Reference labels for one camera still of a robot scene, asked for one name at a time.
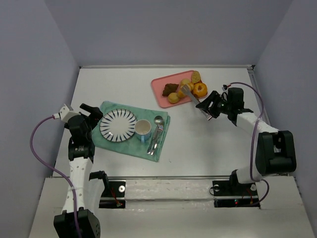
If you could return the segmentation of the silver metal tongs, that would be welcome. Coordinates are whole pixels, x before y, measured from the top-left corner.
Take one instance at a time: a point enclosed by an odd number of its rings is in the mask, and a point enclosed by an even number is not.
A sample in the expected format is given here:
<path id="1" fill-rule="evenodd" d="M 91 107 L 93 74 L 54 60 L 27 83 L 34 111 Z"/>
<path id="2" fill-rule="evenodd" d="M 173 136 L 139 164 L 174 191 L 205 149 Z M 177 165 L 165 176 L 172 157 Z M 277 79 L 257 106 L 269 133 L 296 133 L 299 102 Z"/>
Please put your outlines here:
<path id="1" fill-rule="evenodd" d="M 191 101 L 195 104 L 195 105 L 198 105 L 200 103 L 199 99 L 196 98 L 190 91 L 190 88 L 189 86 L 187 85 L 184 85 L 182 88 L 181 88 L 181 92 L 184 93 L 186 96 L 188 96 Z M 201 113 L 206 117 L 206 119 L 209 121 L 212 119 L 212 116 L 210 114 L 208 114 L 207 112 L 205 112 L 204 110 L 202 109 L 199 109 L 201 111 Z"/>

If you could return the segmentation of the striped yellow bread roll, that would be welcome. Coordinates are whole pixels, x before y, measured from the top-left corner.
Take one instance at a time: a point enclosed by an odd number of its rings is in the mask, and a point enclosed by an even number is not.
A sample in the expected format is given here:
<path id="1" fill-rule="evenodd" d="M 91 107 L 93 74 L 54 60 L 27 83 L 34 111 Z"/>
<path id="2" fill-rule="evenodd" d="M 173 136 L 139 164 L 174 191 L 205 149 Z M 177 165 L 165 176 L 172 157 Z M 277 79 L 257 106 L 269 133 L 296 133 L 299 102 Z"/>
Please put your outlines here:
<path id="1" fill-rule="evenodd" d="M 179 90 L 177 91 L 177 96 L 179 97 L 179 98 L 184 98 L 184 97 L 186 97 L 187 95 L 183 92 L 183 87 L 184 86 L 187 86 L 188 88 L 189 88 L 189 90 L 190 90 L 190 92 L 192 92 L 193 90 L 194 90 L 194 84 L 193 83 L 187 83 L 187 84 L 184 84 L 184 85 L 181 85 L 180 86 L 180 88 L 179 88 Z"/>

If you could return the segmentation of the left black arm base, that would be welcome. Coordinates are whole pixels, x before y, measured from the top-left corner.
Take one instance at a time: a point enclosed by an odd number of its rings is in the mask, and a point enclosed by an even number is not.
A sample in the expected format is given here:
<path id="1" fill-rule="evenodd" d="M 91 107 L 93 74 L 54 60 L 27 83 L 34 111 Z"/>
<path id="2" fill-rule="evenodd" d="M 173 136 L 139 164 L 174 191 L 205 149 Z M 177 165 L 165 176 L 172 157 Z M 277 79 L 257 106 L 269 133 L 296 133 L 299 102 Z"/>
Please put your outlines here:
<path id="1" fill-rule="evenodd" d="M 101 209 L 124 209 L 125 201 L 125 180 L 109 179 L 104 171 L 92 172 L 89 182 L 94 182 L 99 198 L 98 208 Z"/>

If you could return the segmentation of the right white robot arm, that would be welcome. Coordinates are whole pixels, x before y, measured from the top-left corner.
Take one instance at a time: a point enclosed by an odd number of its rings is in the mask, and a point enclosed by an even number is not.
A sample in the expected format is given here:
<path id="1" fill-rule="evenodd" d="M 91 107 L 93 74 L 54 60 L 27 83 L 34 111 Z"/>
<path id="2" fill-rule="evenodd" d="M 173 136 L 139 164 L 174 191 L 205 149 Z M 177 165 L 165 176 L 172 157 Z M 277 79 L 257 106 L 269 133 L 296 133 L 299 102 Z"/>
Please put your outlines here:
<path id="1" fill-rule="evenodd" d="M 244 106 L 244 91 L 233 87 L 220 95 L 216 91 L 196 108 L 215 119 L 221 114 L 236 126 L 248 132 L 251 139 L 250 164 L 234 170 L 230 175 L 232 185 L 259 182 L 276 174 L 292 173 L 297 161 L 293 134 L 288 130 L 278 130 Z"/>

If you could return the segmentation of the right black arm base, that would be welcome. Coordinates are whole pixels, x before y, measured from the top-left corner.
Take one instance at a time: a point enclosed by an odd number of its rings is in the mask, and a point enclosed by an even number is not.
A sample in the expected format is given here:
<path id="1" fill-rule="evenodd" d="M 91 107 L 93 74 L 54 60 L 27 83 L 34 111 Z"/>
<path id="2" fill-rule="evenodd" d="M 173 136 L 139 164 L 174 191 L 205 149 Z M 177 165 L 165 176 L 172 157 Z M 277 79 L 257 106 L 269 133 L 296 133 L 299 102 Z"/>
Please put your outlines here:
<path id="1" fill-rule="evenodd" d="M 236 171 L 231 173 L 229 179 L 213 180 L 209 193 L 215 198 L 215 208 L 260 208 L 256 184 L 239 183 Z"/>

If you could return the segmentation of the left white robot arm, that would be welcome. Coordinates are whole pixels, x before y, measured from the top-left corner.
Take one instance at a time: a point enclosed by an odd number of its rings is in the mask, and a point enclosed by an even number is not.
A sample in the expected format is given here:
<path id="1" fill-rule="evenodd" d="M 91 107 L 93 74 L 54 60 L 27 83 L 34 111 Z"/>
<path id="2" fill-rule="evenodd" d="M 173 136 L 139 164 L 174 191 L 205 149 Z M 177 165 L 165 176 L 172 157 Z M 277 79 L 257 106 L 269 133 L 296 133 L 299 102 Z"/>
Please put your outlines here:
<path id="1" fill-rule="evenodd" d="M 56 118 L 61 119 L 71 133 L 68 143 L 68 159 L 70 175 L 67 177 L 69 189 L 67 198 L 63 206 L 63 213 L 74 216 L 76 232 L 79 238 L 83 237 L 83 232 L 79 228 L 79 211 L 85 208 L 88 202 L 88 183 L 92 169 L 95 145 L 92 139 L 92 130 L 103 117 L 103 114 L 96 107 L 86 104 L 80 106 L 81 109 L 89 112 L 88 116 L 81 112 L 75 112 L 70 106 L 64 105 L 59 110 Z"/>

